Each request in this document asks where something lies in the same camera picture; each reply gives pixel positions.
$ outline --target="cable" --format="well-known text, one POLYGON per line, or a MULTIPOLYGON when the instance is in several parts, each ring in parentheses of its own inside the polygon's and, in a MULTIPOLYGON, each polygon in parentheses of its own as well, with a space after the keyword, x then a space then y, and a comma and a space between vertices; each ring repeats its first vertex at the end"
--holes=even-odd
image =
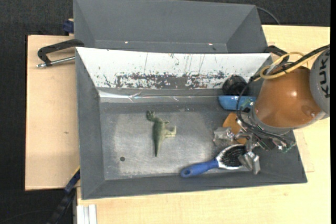
MULTIPOLYGON (((261 76, 263 79, 271 79, 271 78, 273 78, 272 75, 269 75, 269 73, 270 73, 272 70, 274 70, 274 69, 278 66, 277 64, 278 64, 279 62, 282 62, 282 60, 283 60, 284 58, 286 58, 286 57, 288 57, 288 56, 290 56, 290 55, 294 55, 294 54, 299 54, 299 55, 301 55, 302 57, 305 56, 303 53, 298 52, 298 51, 293 51, 293 52, 289 52, 289 53, 287 53, 287 54, 284 54, 284 55, 280 56, 277 60, 275 60, 274 63, 271 64, 270 66, 265 66, 264 68, 262 68, 262 70, 260 71, 260 76, 261 76)), ((281 76, 283 76, 285 73, 280 73, 280 74, 276 75, 275 78, 277 78, 277 77, 281 77, 281 76)))
POLYGON ((52 210, 47 210, 46 209, 46 210, 36 210, 36 211, 26 212, 26 213, 15 215, 15 216, 13 216, 11 218, 7 218, 5 220, 2 220, 2 221, 0 221, 0 224, 6 223, 6 222, 8 222, 10 220, 13 220, 13 219, 21 217, 21 216, 26 216, 26 215, 36 214, 36 213, 41 213, 41 212, 50 212, 50 211, 52 211, 52 210))
POLYGON ((258 10, 261 10, 262 12, 267 13, 269 16, 272 17, 272 19, 278 24, 280 25, 280 21, 277 19, 277 17, 275 17, 271 12, 269 12, 268 10, 261 8, 261 7, 257 7, 258 10))
POLYGON ((309 60, 311 60, 315 55, 317 55, 318 53, 327 50, 330 48, 330 44, 317 48, 313 51, 311 51, 310 53, 304 55, 303 57, 301 57, 299 60, 292 62, 290 64, 288 64, 287 66, 282 66, 281 70, 278 70, 276 72, 274 72, 272 75, 266 75, 264 74, 266 68, 263 68, 262 73, 258 73, 254 76, 252 76, 250 78, 250 80, 252 81, 256 81, 257 79, 263 77, 265 79, 274 79, 274 78, 278 78, 281 77, 283 75, 285 75, 286 73, 292 72, 293 70, 299 68, 300 66, 302 66, 304 63, 308 62, 309 60))

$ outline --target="green toy dinosaur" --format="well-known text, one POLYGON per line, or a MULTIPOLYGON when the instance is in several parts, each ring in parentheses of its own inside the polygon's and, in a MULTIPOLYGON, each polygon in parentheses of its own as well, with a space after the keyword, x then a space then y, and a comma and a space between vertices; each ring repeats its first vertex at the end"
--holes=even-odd
POLYGON ((155 145, 155 157, 157 157, 163 140, 166 137, 174 137, 176 135, 176 126, 174 126, 172 130, 167 129, 166 126, 169 124, 169 121, 164 121, 161 118, 156 117, 154 111, 148 110, 146 117, 149 121, 154 122, 153 139, 155 145))

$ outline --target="wires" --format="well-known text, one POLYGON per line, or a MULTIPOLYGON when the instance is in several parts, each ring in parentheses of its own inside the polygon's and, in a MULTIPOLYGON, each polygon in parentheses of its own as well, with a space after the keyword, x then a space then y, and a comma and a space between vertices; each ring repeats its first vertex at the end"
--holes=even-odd
POLYGON ((315 49, 313 51, 311 51, 310 53, 302 56, 299 60, 295 61, 295 62, 292 62, 292 63, 289 63, 287 65, 282 65, 282 68, 278 71, 275 71, 273 74, 271 75, 268 75, 268 74, 265 74, 265 71, 270 67, 264 67, 261 72, 259 74, 256 74, 254 76, 252 76, 250 78, 250 80, 252 81, 256 81, 257 79, 259 78, 264 78, 264 79, 274 79, 274 78, 278 78, 278 77, 281 77, 289 72, 292 72, 293 70, 299 68, 300 66, 302 66, 303 64, 305 64, 306 62, 308 62, 309 60, 311 60, 313 57, 315 57, 317 54, 319 54, 320 52, 326 50, 326 49, 329 49, 330 48, 330 44, 326 45, 326 46, 323 46, 323 47, 320 47, 318 49, 315 49))
POLYGON ((269 16, 272 17, 272 19, 278 24, 280 25, 280 21, 277 19, 277 17, 275 17, 271 12, 269 12, 268 10, 264 9, 264 8, 261 8, 261 7, 257 7, 258 10, 268 14, 269 16))

